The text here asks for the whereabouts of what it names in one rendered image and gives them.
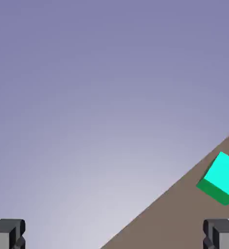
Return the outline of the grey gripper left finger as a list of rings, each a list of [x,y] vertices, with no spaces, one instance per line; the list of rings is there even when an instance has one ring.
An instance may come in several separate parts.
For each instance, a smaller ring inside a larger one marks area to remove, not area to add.
[[[0,219],[0,249],[26,249],[23,219]]]

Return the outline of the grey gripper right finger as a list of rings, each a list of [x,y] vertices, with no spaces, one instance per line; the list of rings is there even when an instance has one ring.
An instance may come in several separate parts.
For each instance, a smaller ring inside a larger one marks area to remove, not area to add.
[[[229,219],[205,219],[203,249],[229,249]]]

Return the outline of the large cyan box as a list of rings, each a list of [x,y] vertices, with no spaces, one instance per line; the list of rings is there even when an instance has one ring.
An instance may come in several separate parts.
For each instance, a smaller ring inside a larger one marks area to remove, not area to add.
[[[219,152],[196,187],[222,205],[229,205],[229,155]]]

